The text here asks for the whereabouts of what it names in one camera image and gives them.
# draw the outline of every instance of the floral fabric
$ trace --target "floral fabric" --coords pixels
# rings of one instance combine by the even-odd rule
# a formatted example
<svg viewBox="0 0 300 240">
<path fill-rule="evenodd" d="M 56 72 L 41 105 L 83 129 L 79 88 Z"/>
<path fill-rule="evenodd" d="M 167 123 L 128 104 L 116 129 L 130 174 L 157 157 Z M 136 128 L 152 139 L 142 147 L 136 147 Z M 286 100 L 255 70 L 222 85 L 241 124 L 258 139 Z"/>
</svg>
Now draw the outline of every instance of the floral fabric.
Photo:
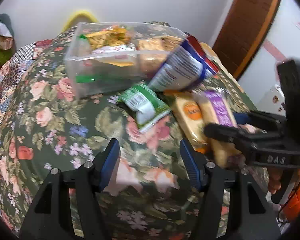
<svg viewBox="0 0 300 240">
<path fill-rule="evenodd" d="M 60 34 L 28 68 L 0 128 L 0 215 L 18 234 L 40 184 L 52 167 L 78 168 L 98 158 L 111 138 L 120 143 L 118 169 L 98 194 L 105 222 L 117 239 L 181 240 L 196 222 L 201 195 L 191 188 L 179 155 L 181 131 L 173 115 L 140 134 L 136 123 L 116 106 L 118 93 L 76 100 L 63 57 L 74 28 Z M 248 97 L 221 71 L 206 86 L 227 89 L 237 112 L 254 109 Z M 70 191 L 72 220 L 82 236 Z M 219 234 L 226 229 L 225 193 Z"/>
</svg>

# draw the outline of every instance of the transparent storage box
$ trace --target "transparent storage box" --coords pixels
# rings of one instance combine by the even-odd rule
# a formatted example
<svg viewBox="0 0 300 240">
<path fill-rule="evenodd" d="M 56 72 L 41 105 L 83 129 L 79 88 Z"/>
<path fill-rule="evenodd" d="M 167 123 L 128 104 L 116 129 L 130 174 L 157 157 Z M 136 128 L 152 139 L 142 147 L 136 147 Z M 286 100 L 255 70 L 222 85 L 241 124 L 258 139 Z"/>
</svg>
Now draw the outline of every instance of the transparent storage box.
<svg viewBox="0 0 300 240">
<path fill-rule="evenodd" d="M 137 50 L 93 54 L 80 47 L 82 44 L 80 35 L 99 32 L 116 25 L 128 30 L 131 37 L 130 43 L 133 43 Z M 148 23 L 79 23 L 64 57 L 76 98 L 124 90 L 142 79 L 151 78 L 176 43 L 181 43 L 185 37 L 186 34 L 177 28 Z M 161 39 L 164 50 L 138 50 L 141 49 L 141 42 L 153 39 Z M 118 62 L 129 62 L 129 64 L 120 66 Z M 84 83 L 82 76 L 93 79 Z"/>
</svg>

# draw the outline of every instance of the metal screw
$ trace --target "metal screw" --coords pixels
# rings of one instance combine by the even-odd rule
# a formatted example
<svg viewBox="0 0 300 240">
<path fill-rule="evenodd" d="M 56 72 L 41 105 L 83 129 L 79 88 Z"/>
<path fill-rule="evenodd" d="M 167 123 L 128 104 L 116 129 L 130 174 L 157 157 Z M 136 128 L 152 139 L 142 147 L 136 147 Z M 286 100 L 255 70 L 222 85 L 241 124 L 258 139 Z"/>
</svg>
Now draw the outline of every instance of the metal screw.
<svg viewBox="0 0 300 240">
<path fill-rule="evenodd" d="M 247 168 L 243 168 L 243 169 L 241 169 L 241 173 L 242 173 L 243 175 L 248 175 L 248 174 L 249 174 L 249 171 L 248 171 Z"/>
<path fill-rule="evenodd" d="M 91 168 L 92 165 L 93 165 L 92 162 L 85 162 L 85 163 L 84 163 L 84 167 L 86 167 L 86 168 Z"/>
<path fill-rule="evenodd" d="M 53 168 L 50 172 L 51 172 L 51 174 L 55 175 L 59 172 L 59 169 L 58 168 Z"/>
<path fill-rule="evenodd" d="M 208 162 L 208 163 L 206 164 L 206 166 L 207 166 L 208 168 L 210 168 L 210 169 L 213 169 L 213 168 L 216 166 L 216 164 L 213 163 L 213 162 Z"/>
</svg>

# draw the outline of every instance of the black cable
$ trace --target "black cable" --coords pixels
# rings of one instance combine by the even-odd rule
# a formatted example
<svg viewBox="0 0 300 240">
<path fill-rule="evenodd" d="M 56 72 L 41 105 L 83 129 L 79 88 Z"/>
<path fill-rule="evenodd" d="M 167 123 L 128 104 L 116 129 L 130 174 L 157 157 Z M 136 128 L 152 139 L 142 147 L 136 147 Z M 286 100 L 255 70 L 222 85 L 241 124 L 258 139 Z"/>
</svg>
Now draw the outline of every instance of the black cable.
<svg viewBox="0 0 300 240">
<path fill-rule="evenodd" d="M 297 185 L 294 193 L 291 195 L 291 197 L 288 198 L 287 202 L 280 208 L 280 210 L 278 212 L 278 215 L 277 215 L 278 223 L 282 223 L 283 222 L 283 221 L 282 222 L 280 221 L 280 218 L 279 218 L 280 213 L 287 206 L 287 204 L 289 203 L 289 201 L 294 197 L 294 195 L 297 193 L 297 191 L 299 190 L 299 188 L 300 188 L 300 181 L 299 181 L 299 183 L 298 183 L 298 185 Z"/>
</svg>

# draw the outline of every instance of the orange label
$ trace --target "orange label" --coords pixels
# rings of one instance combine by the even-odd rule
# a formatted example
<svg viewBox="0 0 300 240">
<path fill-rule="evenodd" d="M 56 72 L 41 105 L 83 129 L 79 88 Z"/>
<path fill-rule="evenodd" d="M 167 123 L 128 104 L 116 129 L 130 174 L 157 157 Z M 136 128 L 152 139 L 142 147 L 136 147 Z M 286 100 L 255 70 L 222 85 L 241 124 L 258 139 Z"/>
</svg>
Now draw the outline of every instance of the orange label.
<svg viewBox="0 0 300 240">
<path fill-rule="evenodd" d="M 183 105 L 183 111 L 192 120 L 202 119 L 200 108 L 195 102 L 186 102 Z"/>
</svg>

